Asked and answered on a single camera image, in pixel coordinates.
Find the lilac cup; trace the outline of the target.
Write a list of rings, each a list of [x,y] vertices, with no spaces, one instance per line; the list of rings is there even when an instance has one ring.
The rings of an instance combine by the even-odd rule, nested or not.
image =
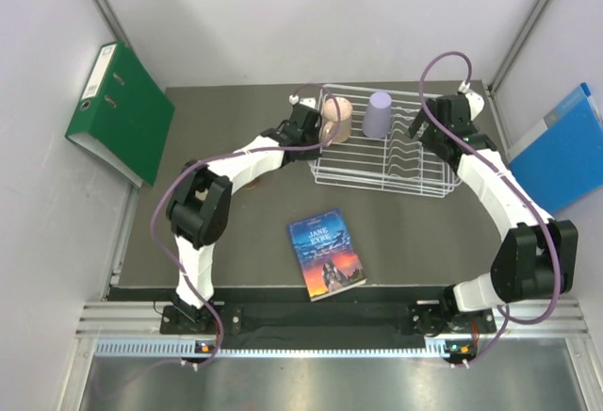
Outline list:
[[[391,96],[383,91],[372,93],[362,123],[364,135],[371,139],[386,138],[390,129],[391,114]]]

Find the cream and brown cup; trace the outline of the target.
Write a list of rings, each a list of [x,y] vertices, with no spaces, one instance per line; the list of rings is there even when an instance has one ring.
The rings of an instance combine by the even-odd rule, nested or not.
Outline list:
[[[246,189],[246,190],[249,190],[249,189],[256,188],[258,185],[259,185],[259,181],[255,180],[255,181],[252,181],[251,183],[245,185],[243,188]]]

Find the white wire dish rack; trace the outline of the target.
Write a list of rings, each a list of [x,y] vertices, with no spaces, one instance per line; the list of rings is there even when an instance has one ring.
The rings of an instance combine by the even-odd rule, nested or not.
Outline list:
[[[461,185],[450,166],[424,149],[419,138],[407,130],[421,109],[418,93],[388,90],[392,98],[392,117],[386,138],[365,136],[362,122],[369,97],[378,88],[327,84],[319,94],[318,107],[328,94],[343,97],[352,105],[351,134],[343,143],[332,143],[320,157],[309,163],[315,182],[345,188],[444,198]]]

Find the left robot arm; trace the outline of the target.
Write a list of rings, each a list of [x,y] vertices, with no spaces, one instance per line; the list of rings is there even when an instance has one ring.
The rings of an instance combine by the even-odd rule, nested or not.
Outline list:
[[[202,166],[190,161],[189,173],[171,194],[166,216],[180,264],[173,306],[193,332],[203,332],[213,323],[214,311],[204,302],[214,293],[213,251],[226,229],[234,193],[265,173],[319,156],[322,120],[316,100],[292,95],[289,101],[289,118],[247,146]]]

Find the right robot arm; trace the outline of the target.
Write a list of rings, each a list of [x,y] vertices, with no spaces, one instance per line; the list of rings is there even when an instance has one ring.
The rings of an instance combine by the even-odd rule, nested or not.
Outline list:
[[[501,244],[489,272],[445,288],[440,321],[453,332],[465,329],[474,312],[508,304],[547,299],[548,319],[562,294],[573,286],[579,232],[570,221],[557,221],[521,188],[492,140],[474,121],[484,108],[472,90],[436,98],[422,97],[408,128],[409,137],[434,153],[455,172],[483,205]]]

